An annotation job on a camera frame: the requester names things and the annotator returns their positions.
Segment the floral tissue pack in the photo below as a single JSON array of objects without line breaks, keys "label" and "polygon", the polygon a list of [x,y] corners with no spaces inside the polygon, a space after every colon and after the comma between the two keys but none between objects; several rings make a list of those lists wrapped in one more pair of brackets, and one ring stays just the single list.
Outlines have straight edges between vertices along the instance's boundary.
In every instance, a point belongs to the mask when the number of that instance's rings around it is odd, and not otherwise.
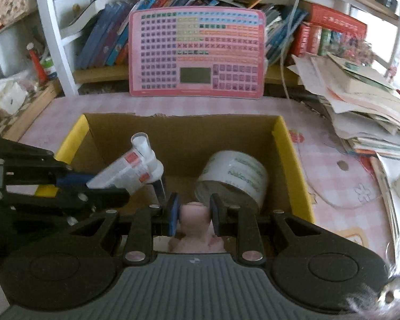
[{"label": "floral tissue pack", "polygon": [[0,79],[0,118],[13,116],[23,106],[29,91],[35,87],[26,79]]}]

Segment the stack of papers and books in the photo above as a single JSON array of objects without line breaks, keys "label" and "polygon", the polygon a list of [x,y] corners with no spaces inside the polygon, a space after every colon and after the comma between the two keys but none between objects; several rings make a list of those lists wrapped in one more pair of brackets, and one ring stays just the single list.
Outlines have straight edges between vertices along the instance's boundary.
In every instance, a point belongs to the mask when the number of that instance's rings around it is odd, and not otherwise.
[{"label": "stack of papers and books", "polygon": [[349,151],[400,159],[400,93],[380,73],[332,54],[292,60],[290,69],[318,97]]}]

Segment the clear tape roll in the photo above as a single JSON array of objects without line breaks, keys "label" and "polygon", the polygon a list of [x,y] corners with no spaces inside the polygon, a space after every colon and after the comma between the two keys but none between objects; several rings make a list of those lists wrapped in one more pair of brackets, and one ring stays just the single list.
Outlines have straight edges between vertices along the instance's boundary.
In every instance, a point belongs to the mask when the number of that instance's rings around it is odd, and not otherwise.
[{"label": "clear tape roll", "polygon": [[269,184],[266,168],[246,153],[224,150],[214,153],[196,181],[194,194],[208,206],[217,194],[224,205],[261,211]]}]

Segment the pink tube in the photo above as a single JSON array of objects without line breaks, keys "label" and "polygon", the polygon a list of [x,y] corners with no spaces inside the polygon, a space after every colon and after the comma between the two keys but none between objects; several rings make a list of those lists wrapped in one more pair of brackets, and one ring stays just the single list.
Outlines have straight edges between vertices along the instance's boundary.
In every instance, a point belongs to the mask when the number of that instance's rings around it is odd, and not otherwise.
[{"label": "pink tube", "polygon": [[180,208],[180,230],[190,238],[203,238],[209,229],[210,221],[209,208],[200,202],[189,202]]}]

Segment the wooden chess board box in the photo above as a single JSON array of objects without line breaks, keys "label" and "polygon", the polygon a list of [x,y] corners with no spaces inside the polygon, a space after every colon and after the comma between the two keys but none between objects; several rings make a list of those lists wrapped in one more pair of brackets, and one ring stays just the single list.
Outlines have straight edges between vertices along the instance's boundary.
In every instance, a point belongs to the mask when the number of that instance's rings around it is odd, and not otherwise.
[{"label": "wooden chess board box", "polygon": [[23,106],[11,117],[0,118],[0,137],[18,142],[46,107],[62,93],[54,79],[37,92],[28,94]]}]

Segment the dark blue spray bottle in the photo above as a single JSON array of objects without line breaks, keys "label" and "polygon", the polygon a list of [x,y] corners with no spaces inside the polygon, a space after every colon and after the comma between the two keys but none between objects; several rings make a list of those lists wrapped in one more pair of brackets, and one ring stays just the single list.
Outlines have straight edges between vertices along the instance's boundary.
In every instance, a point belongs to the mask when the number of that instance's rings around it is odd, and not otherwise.
[{"label": "dark blue spray bottle", "polygon": [[143,185],[152,186],[159,205],[167,201],[167,190],[164,178],[164,165],[159,161],[151,148],[148,134],[137,132],[131,137],[131,144],[141,159],[143,173],[139,180]]}]

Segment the pink keyboard learning board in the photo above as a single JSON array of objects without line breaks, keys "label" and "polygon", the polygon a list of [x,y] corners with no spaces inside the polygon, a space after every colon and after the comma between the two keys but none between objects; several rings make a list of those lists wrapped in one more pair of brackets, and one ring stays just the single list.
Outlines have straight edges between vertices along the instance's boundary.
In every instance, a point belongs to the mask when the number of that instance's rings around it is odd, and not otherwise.
[{"label": "pink keyboard learning board", "polygon": [[265,14],[237,7],[166,7],[129,18],[134,97],[259,99],[267,64]]}]

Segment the pink plush toy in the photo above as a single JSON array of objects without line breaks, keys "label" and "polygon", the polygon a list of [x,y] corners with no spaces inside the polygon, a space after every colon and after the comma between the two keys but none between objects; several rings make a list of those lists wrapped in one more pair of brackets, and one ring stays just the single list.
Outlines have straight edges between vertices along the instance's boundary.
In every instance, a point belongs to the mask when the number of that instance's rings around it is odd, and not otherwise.
[{"label": "pink plush toy", "polygon": [[224,240],[216,235],[196,237],[185,235],[182,239],[171,238],[168,251],[174,254],[219,254],[225,253]]}]

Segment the red bottle white cap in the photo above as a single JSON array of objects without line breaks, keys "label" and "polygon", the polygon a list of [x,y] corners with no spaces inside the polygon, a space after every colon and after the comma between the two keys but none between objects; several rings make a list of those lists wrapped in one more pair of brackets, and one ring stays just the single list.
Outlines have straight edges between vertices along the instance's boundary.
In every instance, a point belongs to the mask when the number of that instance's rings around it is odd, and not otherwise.
[{"label": "red bottle white cap", "polygon": [[36,74],[39,79],[39,83],[44,84],[44,83],[48,82],[48,76],[45,73],[45,71],[40,63],[39,56],[37,55],[37,52],[34,49],[34,44],[28,43],[26,46],[26,50],[29,52],[31,61],[34,65],[34,69],[35,69]]}]

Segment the yellow cardboard box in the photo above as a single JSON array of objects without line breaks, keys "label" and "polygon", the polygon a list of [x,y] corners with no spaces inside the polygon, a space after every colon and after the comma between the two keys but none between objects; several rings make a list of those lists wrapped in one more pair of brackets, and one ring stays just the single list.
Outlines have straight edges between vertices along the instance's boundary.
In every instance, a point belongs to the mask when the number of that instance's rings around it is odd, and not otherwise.
[{"label": "yellow cardboard box", "polygon": [[[321,230],[313,223],[299,160],[282,117],[92,114],[78,120],[58,156],[75,171],[96,175],[127,151],[135,132],[148,134],[164,165],[167,200],[177,193],[181,206],[194,198],[197,178],[214,153],[232,150],[257,159],[269,176],[264,204],[255,212],[266,258],[310,254]],[[129,215],[150,205],[150,190],[146,185],[131,196],[124,206]],[[118,218],[122,230],[123,217],[129,215]]]}]

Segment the row of blue books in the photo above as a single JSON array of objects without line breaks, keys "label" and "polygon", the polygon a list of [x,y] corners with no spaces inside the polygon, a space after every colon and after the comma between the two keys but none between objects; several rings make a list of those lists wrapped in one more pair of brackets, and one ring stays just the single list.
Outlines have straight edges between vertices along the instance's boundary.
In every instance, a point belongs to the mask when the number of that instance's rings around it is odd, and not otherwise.
[{"label": "row of blue books", "polygon": [[94,18],[93,28],[76,59],[76,69],[85,70],[122,64],[127,59],[129,14],[163,7],[216,6],[218,0],[130,0],[107,3]]}]

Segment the red book box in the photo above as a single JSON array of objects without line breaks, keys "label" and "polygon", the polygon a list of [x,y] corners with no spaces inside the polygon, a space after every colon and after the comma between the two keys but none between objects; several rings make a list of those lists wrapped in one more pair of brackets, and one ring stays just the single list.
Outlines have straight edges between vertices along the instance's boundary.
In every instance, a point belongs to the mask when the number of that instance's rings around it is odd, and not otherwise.
[{"label": "red book box", "polygon": [[290,55],[324,56],[331,46],[339,46],[343,41],[352,38],[354,41],[363,41],[366,38],[366,24],[336,9],[303,0],[299,8],[306,12],[306,16],[295,28]]}]

